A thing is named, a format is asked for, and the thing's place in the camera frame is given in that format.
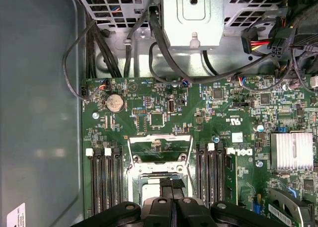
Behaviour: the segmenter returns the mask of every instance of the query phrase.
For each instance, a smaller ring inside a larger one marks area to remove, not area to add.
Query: gray metal panel
[[[77,11],[72,0],[0,0],[0,10],[0,226],[24,202],[27,227],[69,226],[83,214],[79,104],[61,63]],[[69,57],[74,85],[82,60]]]

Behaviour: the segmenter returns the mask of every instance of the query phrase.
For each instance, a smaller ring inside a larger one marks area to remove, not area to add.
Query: blue connector
[[[262,213],[262,206],[258,204],[257,202],[253,202],[253,212],[257,213],[260,215]]]
[[[288,132],[287,127],[278,127],[278,132],[279,133],[287,133]]]

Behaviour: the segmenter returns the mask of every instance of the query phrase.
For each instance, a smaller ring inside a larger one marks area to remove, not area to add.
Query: screw
[[[98,119],[98,118],[99,118],[99,113],[94,112],[94,113],[92,114],[92,117],[93,117],[93,119]]]
[[[145,38],[145,37],[146,37],[145,31],[142,31],[142,32],[140,33],[140,37],[141,37],[141,38]]]
[[[127,205],[127,206],[126,206],[126,209],[127,209],[127,210],[132,210],[133,208],[134,208],[133,205]]]
[[[220,208],[220,209],[225,209],[227,206],[224,205],[224,204],[222,204],[222,203],[219,203],[219,204],[217,205],[217,207]]]
[[[189,204],[189,203],[191,203],[192,201],[191,201],[191,199],[189,199],[189,198],[184,198],[184,199],[183,199],[183,202]]]
[[[262,167],[264,164],[263,164],[263,162],[262,161],[257,161],[256,162],[256,166],[257,167]]]

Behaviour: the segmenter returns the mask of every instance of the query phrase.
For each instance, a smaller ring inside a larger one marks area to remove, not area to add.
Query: mounting screw hole
[[[196,5],[196,4],[198,3],[198,0],[190,0],[190,3],[191,3],[192,5]]]

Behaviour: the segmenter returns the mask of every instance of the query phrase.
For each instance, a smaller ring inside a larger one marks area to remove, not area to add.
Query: chip
[[[257,133],[256,133],[256,136],[257,136],[258,139],[265,139],[265,134],[266,134],[266,133],[257,132]]]
[[[270,94],[261,94],[260,95],[261,104],[270,104]]]
[[[201,116],[196,117],[196,121],[197,121],[197,123],[198,123],[198,124],[202,124],[202,123],[203,123],[203,121],[204,121],[204,118],[203,118],[203,117],[201,117]]]
[[[197,131],[202,131],[202,130],[203,130],[203,125],[202,124],[197,125]]]
[[[314,180],[304,180],[304,189],[306,191],[314,190]]]
[[[213,99],[223,99],[223,90],[213,89]]]
[[[310,104],[316,104],[317,99],[315,97],[310,97]]]

